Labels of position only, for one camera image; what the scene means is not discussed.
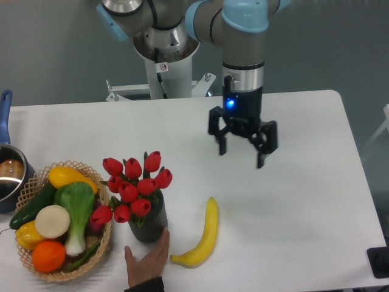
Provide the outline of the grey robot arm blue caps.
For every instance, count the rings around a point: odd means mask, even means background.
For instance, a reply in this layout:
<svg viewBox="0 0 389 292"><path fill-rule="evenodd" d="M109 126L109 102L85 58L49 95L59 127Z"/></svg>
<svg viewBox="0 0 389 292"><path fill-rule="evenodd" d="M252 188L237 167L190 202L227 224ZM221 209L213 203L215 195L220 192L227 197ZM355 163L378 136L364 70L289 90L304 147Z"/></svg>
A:
<svg viewBox="0 0 389 292"><path fill-rule="evenodd" d="M264 47L269 18L287 1L100 1L96 11L117 40L143 58L152 99L192 97L192 58L202 43L222 52L222 105L208 133L221 155L229 133L256 148L257 166L278 147L277 123L261 120Z"/></svg>

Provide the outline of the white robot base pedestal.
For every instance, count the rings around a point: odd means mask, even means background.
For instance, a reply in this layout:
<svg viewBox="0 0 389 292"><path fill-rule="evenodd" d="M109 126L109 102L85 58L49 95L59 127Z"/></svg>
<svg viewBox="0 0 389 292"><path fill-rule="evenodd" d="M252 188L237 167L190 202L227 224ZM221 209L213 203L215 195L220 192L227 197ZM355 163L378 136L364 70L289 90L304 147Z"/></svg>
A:
<svg viewBox="0 0 389 292"><path fill-rule="evenodd" d="M185 30L181 21L167 30L149 27L132 37L137 54L143 59L148 83L108 87L107 102L126 101L148 94L150 99L210 97L216 75L205 73L192 79L192 59L199 42Z"/></svg>

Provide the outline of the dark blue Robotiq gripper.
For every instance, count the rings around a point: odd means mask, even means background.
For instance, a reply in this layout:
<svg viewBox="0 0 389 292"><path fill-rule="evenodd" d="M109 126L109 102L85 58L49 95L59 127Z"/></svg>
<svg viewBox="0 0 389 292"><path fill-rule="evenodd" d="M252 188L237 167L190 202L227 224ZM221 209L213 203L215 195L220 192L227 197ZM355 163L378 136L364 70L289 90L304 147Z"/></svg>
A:
<svg viewBox="0 0 389 292"><path fill-rule="evenodd" d="M262 168L265 159L278 148L277 122L261 122L261 100L263 94L264 63L252 65L222 64L222 108L216 106L209 111L208 134L215 137L219 155L227 153L226 135L229 125L242 123L247 128L258 128L249 135L250 143L257 150L256 167ZM219 128L219 120L225 123Z"/></svg>

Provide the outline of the dark sleeved forearm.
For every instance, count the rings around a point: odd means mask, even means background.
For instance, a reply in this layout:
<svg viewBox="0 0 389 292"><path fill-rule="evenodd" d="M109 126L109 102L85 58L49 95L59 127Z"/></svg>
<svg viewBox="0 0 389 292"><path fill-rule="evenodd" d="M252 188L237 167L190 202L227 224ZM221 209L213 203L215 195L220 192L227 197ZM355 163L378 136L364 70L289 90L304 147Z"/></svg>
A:
<svg viewBox="0 0 389 292"><path fill-rule="evenodd" d="M164 292L164 282L161 276L137 284L124 292Z"/></svg>

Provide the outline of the person's bare hand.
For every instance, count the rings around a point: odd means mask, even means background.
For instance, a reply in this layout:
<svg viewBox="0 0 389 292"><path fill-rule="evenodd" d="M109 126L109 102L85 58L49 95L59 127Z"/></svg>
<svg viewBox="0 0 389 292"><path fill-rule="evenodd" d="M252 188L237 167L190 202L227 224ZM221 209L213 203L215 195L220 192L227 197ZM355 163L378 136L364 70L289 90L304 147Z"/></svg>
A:
<svg viewBox="0 0 389 292"><path fill-rule="evenodd" d="M130 288L161 276L168 258L170 233L164 228L156 246L142 259L136 260L129 246L125 246L125 262Z"/></svg>

